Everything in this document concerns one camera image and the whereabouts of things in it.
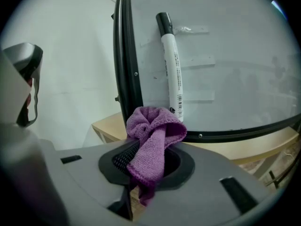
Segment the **purple cloth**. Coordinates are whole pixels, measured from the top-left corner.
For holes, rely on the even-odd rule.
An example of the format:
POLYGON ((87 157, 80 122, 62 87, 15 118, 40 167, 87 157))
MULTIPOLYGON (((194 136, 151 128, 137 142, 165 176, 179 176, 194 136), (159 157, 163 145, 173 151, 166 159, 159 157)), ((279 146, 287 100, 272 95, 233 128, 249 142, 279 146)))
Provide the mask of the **purple cloth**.
POLYGON ((147 206, 164 175, 165 150, 181 142, 187 129, 165 108, 138 107, 127 120, 126 132, 129 138, 139 140, 139 149, 127 170, 139 187, 140 204, 147 206))

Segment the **white marker pen black cap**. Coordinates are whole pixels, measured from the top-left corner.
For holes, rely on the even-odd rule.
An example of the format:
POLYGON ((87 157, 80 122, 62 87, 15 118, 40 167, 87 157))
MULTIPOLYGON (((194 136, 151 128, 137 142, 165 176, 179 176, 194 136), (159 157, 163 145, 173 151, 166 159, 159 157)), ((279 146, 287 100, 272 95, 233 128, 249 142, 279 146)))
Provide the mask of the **white marker pen black cap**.
POLYGON ((179 121, 183 122, 182 71, 172 21, 167 12, 158 13, 156 21, 164 51, 169 96, 168 108, 179 121))

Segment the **wooden table white legs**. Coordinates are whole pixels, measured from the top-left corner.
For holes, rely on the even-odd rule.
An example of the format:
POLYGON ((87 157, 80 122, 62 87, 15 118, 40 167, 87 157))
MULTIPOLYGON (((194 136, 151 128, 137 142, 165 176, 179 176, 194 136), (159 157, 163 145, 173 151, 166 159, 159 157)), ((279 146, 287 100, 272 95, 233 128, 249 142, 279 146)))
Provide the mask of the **wooden table white legs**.
MULTIPOLYGON (((92 128, 103 142, 123 140, 127 137, 121 112, 92 123, 92 128)), ((260 178, 279 157, 280 153, 297 142, 299 133, 290 127, 262 137, 226 143, 187 143, 221 154, 237 165, 265 160, 254 173, 260 178)))

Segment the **whiteboard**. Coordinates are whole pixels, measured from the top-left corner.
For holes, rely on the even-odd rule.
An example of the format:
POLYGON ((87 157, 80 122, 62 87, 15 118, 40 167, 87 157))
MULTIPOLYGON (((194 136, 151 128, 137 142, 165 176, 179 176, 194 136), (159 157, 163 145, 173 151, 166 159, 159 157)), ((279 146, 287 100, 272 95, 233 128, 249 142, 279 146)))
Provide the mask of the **whiteboard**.
POLYGON ((161 12, 178 48, 186 142, 300 130, 301 39, 274 0, 117 0, 114 59, 124 120, 140 106, 169 107, 161 12))

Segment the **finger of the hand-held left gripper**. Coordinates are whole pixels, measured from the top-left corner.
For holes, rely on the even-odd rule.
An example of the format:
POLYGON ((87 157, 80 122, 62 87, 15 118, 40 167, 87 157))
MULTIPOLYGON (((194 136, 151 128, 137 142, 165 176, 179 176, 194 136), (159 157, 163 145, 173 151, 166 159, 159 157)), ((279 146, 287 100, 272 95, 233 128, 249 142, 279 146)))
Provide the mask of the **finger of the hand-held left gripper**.
POLYGON ((22 78, 32 88, 34 87, 34 112, 35 118, 29 120, 28 106, 30 104, 31 95, 25 101, 20 114, 17 118, 17 124, 22 127, 31 126, 38 117, 38 92, 40 89, 40 71, 43 60, 43 50, 37 45, 24 42, 4 49, 4 54, 12 62, 15 69, 19 72, 22 78))

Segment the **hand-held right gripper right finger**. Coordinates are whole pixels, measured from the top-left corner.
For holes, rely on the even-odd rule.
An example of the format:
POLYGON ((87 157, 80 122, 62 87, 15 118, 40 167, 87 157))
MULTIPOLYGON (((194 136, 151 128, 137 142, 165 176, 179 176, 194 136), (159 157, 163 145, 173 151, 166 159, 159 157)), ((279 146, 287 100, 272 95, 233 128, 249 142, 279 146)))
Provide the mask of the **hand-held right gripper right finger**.
POLYGON ((185 143, 176 147, 195 162, 192 176, 179 189, 159 191, 137 219, 142 226, 215 226, 239 216, 220 180, 233 176, 258 202, 270 192, 254 176, 226 157, 185 143))

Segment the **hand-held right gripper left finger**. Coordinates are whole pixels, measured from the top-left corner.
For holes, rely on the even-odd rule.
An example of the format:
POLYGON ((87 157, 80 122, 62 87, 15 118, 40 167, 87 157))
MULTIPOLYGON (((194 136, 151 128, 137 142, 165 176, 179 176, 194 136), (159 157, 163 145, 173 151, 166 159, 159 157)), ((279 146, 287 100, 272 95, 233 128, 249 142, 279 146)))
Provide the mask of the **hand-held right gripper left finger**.
POLYGON ((76 184, 89 196, 113 213, 132 220, 132 177, 127 170, 127 164, 138 149, 138 140, 126 139, 57 151, 57 155, 76 184))

